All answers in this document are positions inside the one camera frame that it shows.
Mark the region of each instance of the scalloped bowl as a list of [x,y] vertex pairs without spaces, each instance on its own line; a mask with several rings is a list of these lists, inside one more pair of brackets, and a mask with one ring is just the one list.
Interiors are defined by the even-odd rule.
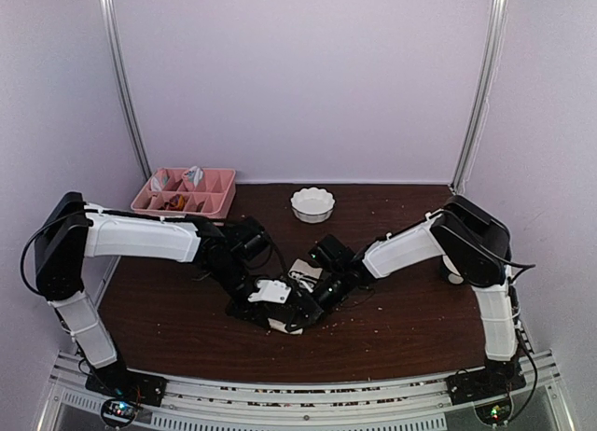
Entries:
[[310,224],[321,223],[330,218],[335,202],[329,191],[317,187],[297,191],[290,199],[295,216]]

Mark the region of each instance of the brown table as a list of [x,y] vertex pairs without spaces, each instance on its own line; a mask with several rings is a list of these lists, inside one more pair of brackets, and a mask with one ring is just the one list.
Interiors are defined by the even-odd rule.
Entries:
[[[289,207],[294,185],[239,186],[229,218],[255,216],[288,264],[335,234],[354,250],[405,228],[450,196],[439,186],[326,186],[332,217],[307,225]],[[275,258],[265,272],[276,274]],[[228,297],[191,265],[125,257],[100,313],[132,368],[235,382],[348,382],[423,375],[483,364],[483,331],[469,286],[438,276],[427,260],[356,291],[302,336],[227,317]]]

